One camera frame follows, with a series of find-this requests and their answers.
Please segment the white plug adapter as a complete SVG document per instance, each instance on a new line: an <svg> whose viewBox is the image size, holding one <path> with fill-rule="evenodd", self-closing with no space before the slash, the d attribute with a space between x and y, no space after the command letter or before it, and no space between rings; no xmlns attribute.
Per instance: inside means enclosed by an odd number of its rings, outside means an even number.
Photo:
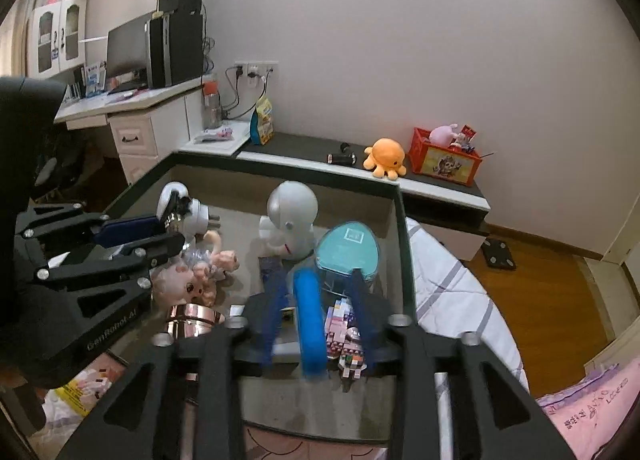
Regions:
<svg viewBox="0 0 640 460"><path fill-rule="evenodd" d="M180 194L191 198L191 214L186 218L186 230L188 231L190 239L186 240L186 237L183 236L187 245L194 243L198 236L203 236L209 229L220 228L220 216L213 213L212 207L207 206L205 203L192 197L189 194L189 190L186 188L186 185L180 182L169 182L160 192L160 197L158 197L156 206L156 217L159 220L166 206L169 193L173 189L176 189Z"/></svg>

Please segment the snack bag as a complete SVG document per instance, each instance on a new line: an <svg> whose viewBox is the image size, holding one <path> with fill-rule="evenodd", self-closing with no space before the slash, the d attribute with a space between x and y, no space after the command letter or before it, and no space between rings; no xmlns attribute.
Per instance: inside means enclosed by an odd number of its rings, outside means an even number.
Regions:
<svg viewBox="0 0 640 460"><path fill-rule="evenodd" d="M250 142L264 146L274 135L272 122L272 104L266 95L258 98L250 117Z"/></svg>

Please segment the black office chair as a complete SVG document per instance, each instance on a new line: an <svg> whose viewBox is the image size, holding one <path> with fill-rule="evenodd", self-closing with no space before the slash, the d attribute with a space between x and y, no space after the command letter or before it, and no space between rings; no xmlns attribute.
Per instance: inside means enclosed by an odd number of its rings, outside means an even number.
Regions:
<svg viewBox="0 0 640 460"><path fill-rule="evenodd" d="M105 128L68 130L55 124L46 134L37 158L35 203L98 205L113 182L113 165L104 148Z"/></svg>

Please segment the orange octopus plush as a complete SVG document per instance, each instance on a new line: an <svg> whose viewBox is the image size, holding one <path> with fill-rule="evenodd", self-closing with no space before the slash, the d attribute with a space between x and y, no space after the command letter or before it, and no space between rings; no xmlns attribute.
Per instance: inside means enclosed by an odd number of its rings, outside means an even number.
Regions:
<svg viewBox="0 0 640 460"><path fill-rule="evenodd" d="M407 168L404 165L405 150L394 139L378 139L372 146L364 150L366 159L363 169L370 171L374 177L396 181L405 176Z"/></svg>

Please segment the pink brick toy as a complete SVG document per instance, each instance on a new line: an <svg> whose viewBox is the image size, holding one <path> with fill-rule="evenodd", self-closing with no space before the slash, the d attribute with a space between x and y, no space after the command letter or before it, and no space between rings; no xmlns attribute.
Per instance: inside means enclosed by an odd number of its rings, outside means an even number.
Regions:
<svg viewBox="0 0 640 460"><path fill-rule="evenodd" d="M344 379L358 380L367 364L364 361L361 337L356 327L355 312L349 298L337 299L329 307L324 324L326 353L335 362Z"/></svg>

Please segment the low tv bench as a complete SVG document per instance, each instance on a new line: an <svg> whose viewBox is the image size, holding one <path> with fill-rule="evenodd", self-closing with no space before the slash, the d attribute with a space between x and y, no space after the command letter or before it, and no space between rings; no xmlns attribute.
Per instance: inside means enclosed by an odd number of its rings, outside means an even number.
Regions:
<svg viewBox="0 0 640 460"><path fill-rule="evenodd" d="M326 156L337 153L341 146L334 139L278 132L266 145L258 146L250 142L246 122L232 121L230 125L230 141L205 143L190 139L179 150L181 153L273 163L397 186L408 217L420 222L427 232L462 261L472 260L489 235L485 223L490 211L489 202L475 185L457 185L411 171L396 181L377 179L362 168L364 154L361 145L350 145L357 155L356 165L330 165Z"/></svg>

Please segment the pink black storage box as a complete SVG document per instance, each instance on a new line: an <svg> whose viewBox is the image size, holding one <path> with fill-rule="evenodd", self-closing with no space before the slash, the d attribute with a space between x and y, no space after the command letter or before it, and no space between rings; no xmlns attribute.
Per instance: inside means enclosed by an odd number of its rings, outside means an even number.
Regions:
<svg viewBox="0 0 640 460"><path fill-rule="evenodd" d="M416 365L423 331L414 320L413 278L405 219L398 217L400 273L404 307L370 292L360 271L347 278L366 363L373 376L396 379L388 455L405 458L418 439L409 417L418 408ZM319 278L301 269L292 278L271 273L265 290L248 298L240 316L231 317L203 336L177 339L161 333L141 353L81 422L60 452L63 459L172 459L178 444L170 423L183 401L181 390L191 371L198 373L193 455L197 459L245 456L241 407L243 376L261 376L272 362L281 311L294 300L302 364L306 373L326 369Z"/></svg>

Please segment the white usb charger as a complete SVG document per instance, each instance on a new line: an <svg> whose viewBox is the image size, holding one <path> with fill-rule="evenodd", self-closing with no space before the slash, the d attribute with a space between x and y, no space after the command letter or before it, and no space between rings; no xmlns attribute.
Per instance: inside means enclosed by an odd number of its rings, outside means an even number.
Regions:
<svg viewBox="0 0 640 460"><path fill-rule="evenodd" d="M234 357L255 364L297 364L300 347L296 327L296 310L293 306L281 311L281 317L273 321L268 310L260 304L233 305L231 316L244 317L250 339L235 349Z"/></svg>

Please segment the yellow highlighter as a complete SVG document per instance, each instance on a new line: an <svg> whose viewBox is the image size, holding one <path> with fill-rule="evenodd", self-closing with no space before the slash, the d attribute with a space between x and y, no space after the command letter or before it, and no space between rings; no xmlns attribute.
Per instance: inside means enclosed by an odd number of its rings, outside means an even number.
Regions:
<svg viewBox="0 0 640 460"><path fill-rule="evenodd" d="M77 414L86 417L99 402L102 395L101 388L102 385L94 381L72 380L54 391Z"/></svg>

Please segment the teal egg case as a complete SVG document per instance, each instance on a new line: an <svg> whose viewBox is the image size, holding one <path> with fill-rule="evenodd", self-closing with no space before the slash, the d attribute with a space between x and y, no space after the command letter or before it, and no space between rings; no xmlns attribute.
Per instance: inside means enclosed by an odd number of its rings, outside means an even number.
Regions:
<svg viewBox="0 0 640 460"><path fill-rule="evenodd" d="M380 246L370 227L356 221L334 226L319 240L314 263L326 290L342 292L346 280L359 269L368 286L378 276Z"/></svg>

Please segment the black computer monitor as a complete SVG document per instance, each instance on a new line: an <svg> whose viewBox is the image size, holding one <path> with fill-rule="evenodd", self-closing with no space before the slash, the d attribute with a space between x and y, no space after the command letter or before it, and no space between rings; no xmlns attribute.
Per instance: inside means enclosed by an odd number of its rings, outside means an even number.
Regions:
<svg viewBox="0 0 640 460"><path fill-rule="evenodd" d="M151 13L145 13L107 34L106 76L116 78L127 72L140 72L146 67L145 25Z"/></svg>

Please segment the striped white table cloth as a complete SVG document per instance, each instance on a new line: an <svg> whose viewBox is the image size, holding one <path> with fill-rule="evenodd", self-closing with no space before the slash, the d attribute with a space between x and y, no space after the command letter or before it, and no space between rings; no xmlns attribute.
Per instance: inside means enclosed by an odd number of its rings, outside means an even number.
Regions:
<svg viewBox="0 0 640 460"><path fill-rule="evenodd" d="M497 304L473 273L422 225L406 220L416 320L428 332L457 338L474 331L513 376L528 385L523 359Z"/></svg>

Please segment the rose gold box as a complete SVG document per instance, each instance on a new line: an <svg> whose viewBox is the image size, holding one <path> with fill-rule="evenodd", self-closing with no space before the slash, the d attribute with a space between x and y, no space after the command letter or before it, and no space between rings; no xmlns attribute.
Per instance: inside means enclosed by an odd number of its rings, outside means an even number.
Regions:
<svg viewBox="0 0 640 460"><path fill-rule="evenodd" d="M224 323L224 315L200 304L171 306L167 312L165 331L174 339L197 338Z"/></svg>

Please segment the pink pig doll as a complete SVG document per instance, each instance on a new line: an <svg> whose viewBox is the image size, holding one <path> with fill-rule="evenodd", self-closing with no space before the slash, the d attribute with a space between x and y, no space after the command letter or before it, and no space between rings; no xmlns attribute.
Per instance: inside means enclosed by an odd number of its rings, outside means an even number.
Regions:
<svg viewBox="0 0 640 460"><path fill-rule="evenodd" d="M221 235L207 231L197 243L187 246L178 257L154 269L152 295L161 310L195 303L216 304L217 286L240 267L236 252L222 249Z"/></svg>

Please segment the white robot figurine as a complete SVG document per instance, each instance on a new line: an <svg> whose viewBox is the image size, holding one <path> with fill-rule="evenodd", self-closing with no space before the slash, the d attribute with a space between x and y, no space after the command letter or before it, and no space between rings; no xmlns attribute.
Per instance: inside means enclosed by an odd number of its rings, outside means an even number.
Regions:
<svg viewBox="0 0 640 460"><path fill-rule="evenodd" d="M278 257L297 261L314 250L314 221L318 200L304 183L285 181L267 201L267 214L259 220L258 233L266 250Z"/></svg>

